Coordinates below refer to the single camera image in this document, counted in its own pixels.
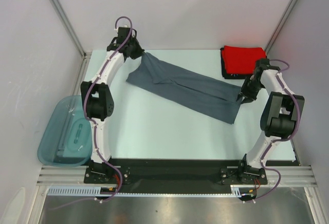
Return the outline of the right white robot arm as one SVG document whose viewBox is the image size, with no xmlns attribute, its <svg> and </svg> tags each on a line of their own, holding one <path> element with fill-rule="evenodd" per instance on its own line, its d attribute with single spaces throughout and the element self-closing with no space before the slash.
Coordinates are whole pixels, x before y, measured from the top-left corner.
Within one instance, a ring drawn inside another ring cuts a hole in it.
<svg viewBox="0 0 329 224">
<path fill-rule="evenodd" d="M 261 134 L 239 162 L 237 178 L 242 183 L 261 176 L 269 155 L 281 142 L 294 137 L 304 107 L 305 98 L 295 94 L 285 83 L 283 70 L 270 63 L 267 58 L 256 61 L 253 74 L 245 79 L 237 96 L 245 104 L 255 101 L 261 89 L 269 95 L 260 119 Z"/>
</svg>

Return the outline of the grey t shirt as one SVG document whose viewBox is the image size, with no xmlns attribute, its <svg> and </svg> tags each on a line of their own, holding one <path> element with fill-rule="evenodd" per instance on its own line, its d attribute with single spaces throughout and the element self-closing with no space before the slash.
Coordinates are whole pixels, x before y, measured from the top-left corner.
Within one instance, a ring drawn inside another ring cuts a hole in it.
<svg viewBox="0 0 329 224">
<path fill-rule="evenodd" d="M 144 53 L 129 84 L 228 124 L 236 120 L 240 87 L 204 76 Z"/>
</svg>

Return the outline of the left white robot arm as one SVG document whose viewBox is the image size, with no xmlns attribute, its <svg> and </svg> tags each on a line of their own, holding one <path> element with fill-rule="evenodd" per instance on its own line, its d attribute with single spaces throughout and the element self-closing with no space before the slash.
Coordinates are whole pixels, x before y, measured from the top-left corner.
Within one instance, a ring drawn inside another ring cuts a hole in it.
<svg viewBox="0 0 329 224">
<path fill-rule="evenodd" d="M 84 183 L 108 183 L 118 176 L 109 166 L 111 150 L 108 144 L 107 122 L 114 111 L 110 85 L 126 59 L 142 56 L 144 50 L 137 40 L 137 31 L 130 27 L 116 28 L 106 50 L 105 59 L 95 76 L 80 85 L 83 111 L 92 128 L 93 152 L 85 171 Z"/>
</svg>

